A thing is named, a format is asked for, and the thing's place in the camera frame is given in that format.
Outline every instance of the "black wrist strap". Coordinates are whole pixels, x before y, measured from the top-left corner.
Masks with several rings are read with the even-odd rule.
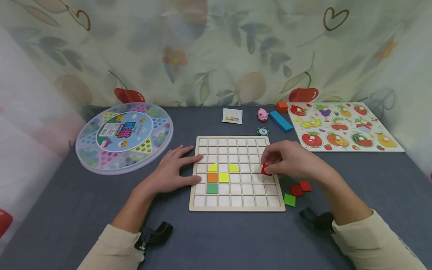
[[[144,251],[147,245],[162,245],[168,240],[172,230],[172,225],[165,221],[155,231],[145,227],[141,233],[141,237],[135,243],[135,248],[139,251]]]

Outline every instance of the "yellow semicircle tile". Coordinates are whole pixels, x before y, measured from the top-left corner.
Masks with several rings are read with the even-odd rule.
[[[229,172],[239,172],[238,167],[234,164],[229,164]]]
[[[217,172],[217,163],[210,165],[209,172]]]

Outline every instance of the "wooden fruit puzzle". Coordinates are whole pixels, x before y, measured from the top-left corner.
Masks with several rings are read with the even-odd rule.
[[[190,211],[283,212],[277,176],[261,174],[268,137],[197,137],[194,164],[200,183],[191,187]]]
[[[288,103],[288,114],[312,152],[404,152],[361,102]]]

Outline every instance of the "green square tile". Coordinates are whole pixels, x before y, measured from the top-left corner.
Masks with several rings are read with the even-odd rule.
[[[283,201],[286,205],[295,207],[295,196],[285,193],[285,197],[284,197]]]
[[[207,184],[207,194],[217,194],[217,184]]]

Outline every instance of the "printed flower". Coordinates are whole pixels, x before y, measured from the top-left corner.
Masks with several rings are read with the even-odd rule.
[[[379,51],[378,53],[375,54],[375,58],[378,59],[378,64],[380,64],[384,59],[389,58],[394,49],[397,47],[398,42],[392,40],[390,41],[387,46],[385,46],[384,50]]]
[[[174,51],[171,47],[165,48],[165,57],[162,62],[165,64],[172,64],[172,69],[177,72],[178,66],[186,66],[188,61],[186,59],[186,54],[184,50],[179,49]]]

